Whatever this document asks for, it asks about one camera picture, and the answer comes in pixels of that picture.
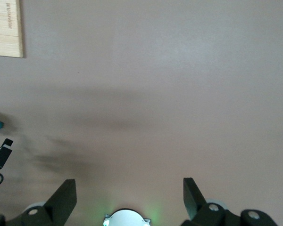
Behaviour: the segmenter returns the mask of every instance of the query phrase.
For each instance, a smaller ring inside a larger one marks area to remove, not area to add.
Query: wooden board
[[[23,57],[19,0],[0,0],[0,56]]]

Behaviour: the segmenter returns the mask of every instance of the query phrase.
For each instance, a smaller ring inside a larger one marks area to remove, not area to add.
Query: green light
[[[155,225],[156,224],[162,224],[163,225],[163,222],[162,222],[162,219],[164,218],[162,216],[163,210],[164,210],[164,207],[160,202],[150,203],[150,204],[148,204],[147,207],[145,207],[144,215],[147,218],[151,219],[151,223],[153,223]]]
[[[109,220],[104,221],[104,226],[109,226]]]

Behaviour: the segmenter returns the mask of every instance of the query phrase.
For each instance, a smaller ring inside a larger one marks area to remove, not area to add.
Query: screw
[[[210,204],[208,207],[211,211],[218,211],[219,210],[218,206],[215,205],[215,204]]]
[[[28,215],[35,215],[38,212],[38,209],[32,209],[28,212]]]
[[[256,213],[256,212],[254,212],[254,211],[250,211],[250,212],[249,212],[249,216],[250,216],[251,218],[255,219],[255,220],[260,219],[259,214]]]

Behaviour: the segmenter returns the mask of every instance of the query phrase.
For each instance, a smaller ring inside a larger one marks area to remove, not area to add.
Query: wooden plank
[[[0,0],[0,56],[23,57],[19,0]]]

